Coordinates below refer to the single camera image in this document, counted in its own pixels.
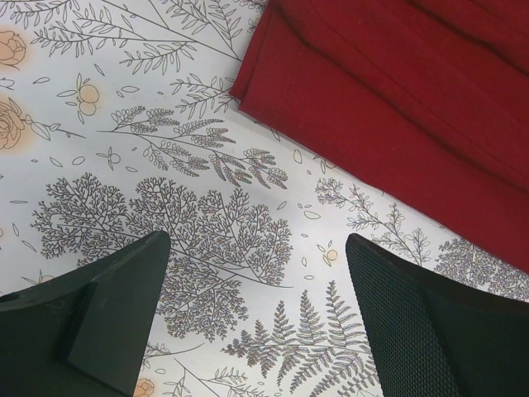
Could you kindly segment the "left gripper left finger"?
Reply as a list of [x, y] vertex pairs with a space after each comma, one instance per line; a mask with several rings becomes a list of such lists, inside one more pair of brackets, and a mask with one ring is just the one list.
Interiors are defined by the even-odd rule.
[[152, 232], [1, 297], [3, 396], [131, 396], [169, 262]]

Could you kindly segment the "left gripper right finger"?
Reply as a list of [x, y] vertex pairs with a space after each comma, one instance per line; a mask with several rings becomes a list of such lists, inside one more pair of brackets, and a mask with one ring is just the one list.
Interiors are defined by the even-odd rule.
[[526, 396], [528, 304], [414, 265], [359, 234], [346, 257], [386, 396]]

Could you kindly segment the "dark red t shirt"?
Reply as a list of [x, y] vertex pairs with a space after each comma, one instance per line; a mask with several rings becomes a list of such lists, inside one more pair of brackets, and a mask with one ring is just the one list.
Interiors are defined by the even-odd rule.
[[527, 2], [271, 1], [231, 94], [527, 270]]

